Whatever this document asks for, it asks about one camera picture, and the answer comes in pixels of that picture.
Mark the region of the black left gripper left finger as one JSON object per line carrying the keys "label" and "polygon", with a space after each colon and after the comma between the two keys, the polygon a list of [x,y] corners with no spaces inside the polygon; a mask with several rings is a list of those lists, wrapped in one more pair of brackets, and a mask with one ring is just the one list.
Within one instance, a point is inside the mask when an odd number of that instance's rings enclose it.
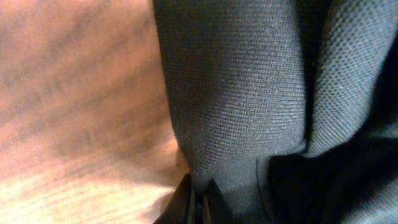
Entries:
{"label": "black left gripper left finger", "polygon": [[185,174],[165,210],[154,224],[187,224],[192,190],[191,174]]}

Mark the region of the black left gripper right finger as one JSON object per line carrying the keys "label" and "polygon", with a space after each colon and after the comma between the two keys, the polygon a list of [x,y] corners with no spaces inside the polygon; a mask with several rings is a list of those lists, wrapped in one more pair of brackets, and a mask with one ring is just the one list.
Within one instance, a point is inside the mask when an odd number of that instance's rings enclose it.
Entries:
{"label": "black left gripper right finger", "polygon": [[221,190],[214,180],[208,184],[203,194],[204,224],[233,224],[234,213],[226,203]]}

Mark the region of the black polo shirt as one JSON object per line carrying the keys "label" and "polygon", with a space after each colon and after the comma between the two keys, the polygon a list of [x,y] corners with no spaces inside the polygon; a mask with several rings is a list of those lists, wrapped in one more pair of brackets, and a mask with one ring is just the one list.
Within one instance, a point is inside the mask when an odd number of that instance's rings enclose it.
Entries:
{"label": "black polo shirt", "polygon": [[155,1],[188,223],[397,222],[397,1]]}

